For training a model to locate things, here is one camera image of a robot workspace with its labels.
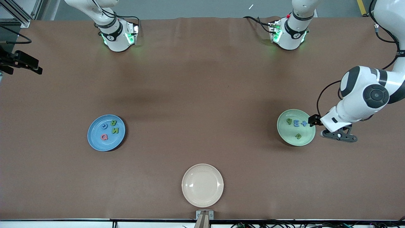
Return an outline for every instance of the yellow tape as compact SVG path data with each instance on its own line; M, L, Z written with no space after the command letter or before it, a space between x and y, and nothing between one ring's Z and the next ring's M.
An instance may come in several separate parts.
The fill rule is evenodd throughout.
M364 8L363 0L357 0L357 5L360 9L361 15L366 14L366 8Z

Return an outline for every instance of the plate rim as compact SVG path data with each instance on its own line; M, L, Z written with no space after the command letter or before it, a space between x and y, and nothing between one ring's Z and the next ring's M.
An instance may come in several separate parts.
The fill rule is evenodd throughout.
M123 125L124 125L124 138L125 138L125 133L126 133L125 122L124 122L119 116L114 115L114 114L105 114L105 115L102 115L102 116L97 117L97 118L90 124L89 129L87 130L87 142L89 143L89 145L90 145L93 149L95 149L96 151L101 151L101 152L107 152L107 151L111 151L111 150L117 148L117 147L122 143L122 141L124 140L124 138L123 138L123 139L121 140L121 142L120 142L117 146L115 146L114 148L112 148L112 149L110 149L110 150L98 150L98 149L94 148L94 146L93 146L92 143L90 142L90 138L91 138L90 135L89 135L89 133L90 133L90 128L93 126L93 124L94 124L98 119L100 119L100 118L102 118L102 117L104 117L104 116L113 116L113 117L118 118L118 119L123 123Z
M306 145L308 145L309 143L311 143L311 142L313 141L313 139L315 138L315 135L316 135L316 128L315 128L315 126L314 126L315 133L313 134L311 140L310 140L308 143L304 144L304 145L296 145L296 144L292 144L292 143L290 143L290 142L287 142L287 140L285 140L285 139L281 136L281 134L280 134L280 129L279 129L279 127L278 127L279 120L280 120L281 116L282 116L285 112L290 111L290 110L297 110L297 111L303 112L303 113L305 113L308 117L310 117L310 116L308 115L308 113L306 113L306 112L304 112L304 111L302 111L302 110L299 110L299 109L296 109L296 108L287 109L287 110L285 110L284 112L282 112L282 113L279 115L279 117L277 118L277 123L276 123L276 124L277 124L277 132L278 132L279 136L280 136L286 143L288 143L288 144L290 144L290 145L293 145L293 146L306 146Z
M210 168L213 168L214 170L216 170L216 171L219 173L220 178L221 178L221 179L220 179L220 182L222 183L221 185L223 186L223 187L221 188L221 194L220 194L220 196L218 197L218 199L217 199L216 201L214 201L212 204L210 204L210 205L208 205L208 206L196 205L196 204L190 202L190 200L186 197L186 195L185 195L185 193L184 193L184 188L183 188L183 186L184 186L184 180L185 180L184 178L185 178L186 174L187 174L191 169L193 169L193 168L196 167L196 166L208 166L208 167L210 167ZM225 187L224 178L222 177L221 172L220 172L217 168L215 168L214 166L212 166L212 165L210 165L210 164L206 164L206 163L196 164L196 165L193 165L192 167L188 168L188 170L187 170L187 171L184 173L184 175L183 175L183 179L181 180L181 191L183 192L184 198L185 198L191 205L196 206L196 207L200 207L200 208L205 208L205 207L209 207L209 206L212 206L212 205L216 204L216 203L220 200L220 198L222 197L222 194L224 193L224 187Z

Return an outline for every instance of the white plate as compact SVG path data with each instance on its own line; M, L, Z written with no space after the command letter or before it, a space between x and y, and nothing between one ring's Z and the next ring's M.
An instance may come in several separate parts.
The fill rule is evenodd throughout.
M224 180L220 172L208 164L198 164L185 172L181 182L183 195L197 207L214 205L224 191Z

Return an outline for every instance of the plate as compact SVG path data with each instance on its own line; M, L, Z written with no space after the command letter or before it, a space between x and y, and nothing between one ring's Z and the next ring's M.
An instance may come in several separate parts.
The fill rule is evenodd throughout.
M116 115L98 117L89 127L87 140L98 151L110 151L119 146L125 136L125 125Z
M185 172L181 182L183 195L197 207L214 205L224 191L224 180L220 172L208 164L198 164Z
M315 126L307 123L309 115L298 109L287 110L277 120L281 138L293 146L305 146L315 137Z

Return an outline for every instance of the table surface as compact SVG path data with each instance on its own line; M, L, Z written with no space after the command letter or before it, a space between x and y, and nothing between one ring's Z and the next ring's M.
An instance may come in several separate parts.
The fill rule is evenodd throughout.
M0 219L194 217L181 180L198 163L224 178L217 219L400 218L401 103L356 123L353 144L319 137L322 127L303 147L277 133L284 110L314 114L327 84L395 54L369 18L314 18L310 29L285 51L246 19L150 20L139 46L114 53L90 21L33 21L22 30L33 43L15 49L43 74L16 69L0 85ZM86 138L104 114L127 127L109 153Z

